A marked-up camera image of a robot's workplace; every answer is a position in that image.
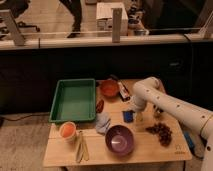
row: purple bowl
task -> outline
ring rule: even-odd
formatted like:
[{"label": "purple bowl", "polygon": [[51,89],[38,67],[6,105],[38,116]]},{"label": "purple bowl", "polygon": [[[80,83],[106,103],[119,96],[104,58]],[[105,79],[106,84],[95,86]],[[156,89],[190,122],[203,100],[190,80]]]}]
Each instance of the purple bowl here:
[{"label": "purple bowl", "polygon": [[108,149],[119,156],[127,155],[134,148],[132,132],[122,125],[111,127],[106,133],[105,142]]}]

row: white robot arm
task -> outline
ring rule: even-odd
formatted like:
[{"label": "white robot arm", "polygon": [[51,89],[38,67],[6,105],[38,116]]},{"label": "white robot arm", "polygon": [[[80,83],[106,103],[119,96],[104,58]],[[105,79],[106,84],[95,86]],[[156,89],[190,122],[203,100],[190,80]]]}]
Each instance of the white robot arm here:
[{"label": "white robot arm", "polygon": [[151,102],[174,116],[178,121],[200,134],[207,140],[202,171],[213,168],[213,112],[180,99],[171,97],[158,90],[160,81],[155,77],[138,81],[133,86],[131,109],[143,111],[146,103]]}]

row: green plastic bin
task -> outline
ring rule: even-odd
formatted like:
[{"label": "green plastic bin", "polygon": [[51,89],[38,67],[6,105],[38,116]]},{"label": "green plastic bin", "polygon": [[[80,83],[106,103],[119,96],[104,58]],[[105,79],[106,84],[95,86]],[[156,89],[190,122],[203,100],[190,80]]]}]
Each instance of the green plastic bin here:
[{"label": "green plastic bin", "polygon": [[59,80],[57,83],[49,121],[93,121],[96,116],[95,79]]}]

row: red bowl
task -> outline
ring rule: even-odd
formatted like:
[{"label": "red bowl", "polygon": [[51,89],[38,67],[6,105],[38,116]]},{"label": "red bowl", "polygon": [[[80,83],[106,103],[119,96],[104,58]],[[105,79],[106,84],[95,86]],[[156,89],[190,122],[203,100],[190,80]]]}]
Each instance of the red bowl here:
[{"label": "red bowl", "polygon": [[134,149],[134,137],[125,126],[115,125],[111,127],[105,136],[108,149],[118,156],[124,156]]},{"label": "red bowl", "polygon": [[100,91],[106,97],[114,97],[119,92],[119,86],[115,80],[104,80],[100,84]]}]

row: glass window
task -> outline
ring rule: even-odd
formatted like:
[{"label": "glass window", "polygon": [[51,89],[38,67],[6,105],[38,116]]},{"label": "glass window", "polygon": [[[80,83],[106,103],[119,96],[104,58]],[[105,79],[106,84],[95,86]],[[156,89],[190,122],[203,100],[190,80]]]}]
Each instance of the glass window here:
[{"label": "glass window", "polygon": [[[85,43],[90,38],[111,37],[113,8],[123,10],[122,37],[149,39],[150,35],[199,33],[212,12],[213,1],[0,0],[0,10],[11,10],[26,40]],[[0,39],[12,40],[2,17]]]}]

